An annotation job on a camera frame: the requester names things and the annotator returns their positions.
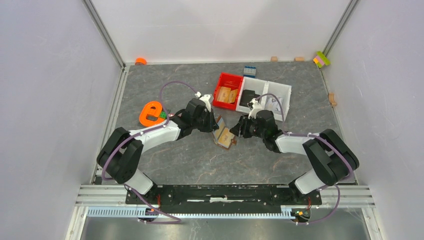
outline black metal plate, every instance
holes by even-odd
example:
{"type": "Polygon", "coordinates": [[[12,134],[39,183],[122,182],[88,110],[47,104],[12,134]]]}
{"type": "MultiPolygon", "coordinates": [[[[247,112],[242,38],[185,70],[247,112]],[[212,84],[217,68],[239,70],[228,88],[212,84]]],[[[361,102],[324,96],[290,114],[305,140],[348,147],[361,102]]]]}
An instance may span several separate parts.
{"type": "MultiPolygon", "coordinates": [[[[126,204],[144,204],[132,191],[129,194],[126,204]]],[[[308,205],[308,197],[312,205],[322,204],[316,190],[293,200],[292,190],[277,184],[155,185],[145,198],[151,204],[158,204],[159,195],[160,209],[171,214],[281,213],[281,205],[308,205]],[[211,198],[238,201],[210,202],[211,198]]]]}

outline gray tabletop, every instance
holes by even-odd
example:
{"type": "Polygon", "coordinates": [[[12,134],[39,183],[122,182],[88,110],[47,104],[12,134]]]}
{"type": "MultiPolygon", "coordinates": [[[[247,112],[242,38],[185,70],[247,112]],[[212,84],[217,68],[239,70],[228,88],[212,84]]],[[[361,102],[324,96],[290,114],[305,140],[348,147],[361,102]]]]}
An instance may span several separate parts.
{"type": "MultiPolygon", "coordinates": [[[[205,63],[131,66],[116,121],[117,127],[141,129],[144,105],[159,99],[161,86],[183,81],[202,94],[213,94],[221,72],[243,75],[244,66],[256,67],[256,78],[292,86],[285,130],[317,133],[327,128],[339,133],[321,72],[313,62],[205,63]]],[[[194,93],[173,84],[163,91],[163,103],[172,113],[186,107],[194,93]]],[[[214,107],[228,127],[241,113],[214,107]]],[[[312,167],[306,156],[278,154],[257,137],[237,139],[230,150],[214,144],[210,133],[193,133],[156,146],[140,159],[138,168],[157,184],[287,184],[312,167]]]]}

